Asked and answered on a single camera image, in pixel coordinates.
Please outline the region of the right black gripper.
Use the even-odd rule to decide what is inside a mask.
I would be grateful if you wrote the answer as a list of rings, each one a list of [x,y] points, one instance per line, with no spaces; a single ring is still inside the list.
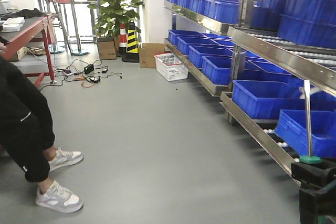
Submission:
[[[291,177],[318,190],[299,189],[300,223],[323,223],[325,216],[335,217],[335,160],[319,164],[291,163]]]

